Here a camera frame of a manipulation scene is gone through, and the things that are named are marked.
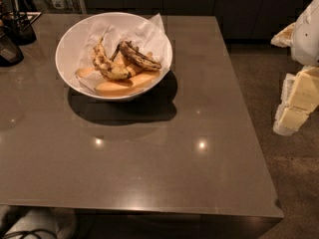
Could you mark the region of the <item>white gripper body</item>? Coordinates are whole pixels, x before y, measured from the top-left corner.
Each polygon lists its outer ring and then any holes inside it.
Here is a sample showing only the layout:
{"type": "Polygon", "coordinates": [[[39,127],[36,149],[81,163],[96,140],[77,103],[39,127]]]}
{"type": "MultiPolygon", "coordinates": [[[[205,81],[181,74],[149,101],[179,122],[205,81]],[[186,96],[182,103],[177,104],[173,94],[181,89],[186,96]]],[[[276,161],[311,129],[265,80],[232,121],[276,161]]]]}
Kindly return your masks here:
{"type": "Polygon", "coordinates": [[[277,33],[274,46],[289,47],[294,61],[304,66],[319,65],[319,0],[312,0],[298,19],[277,33]]]}

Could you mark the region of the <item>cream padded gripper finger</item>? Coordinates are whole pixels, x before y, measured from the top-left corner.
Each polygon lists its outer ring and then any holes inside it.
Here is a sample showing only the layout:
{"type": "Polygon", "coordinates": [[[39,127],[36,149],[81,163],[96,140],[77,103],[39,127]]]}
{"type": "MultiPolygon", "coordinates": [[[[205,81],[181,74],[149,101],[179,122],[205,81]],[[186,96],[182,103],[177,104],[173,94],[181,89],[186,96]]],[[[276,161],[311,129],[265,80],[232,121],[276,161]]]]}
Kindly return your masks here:
{"type": "Polygon", "coordinates": [[[296,75],[287,74],[282,86],[273,131],[289,136],[297,132],[319,107],[319,68],[304,66],[296,75]]]}

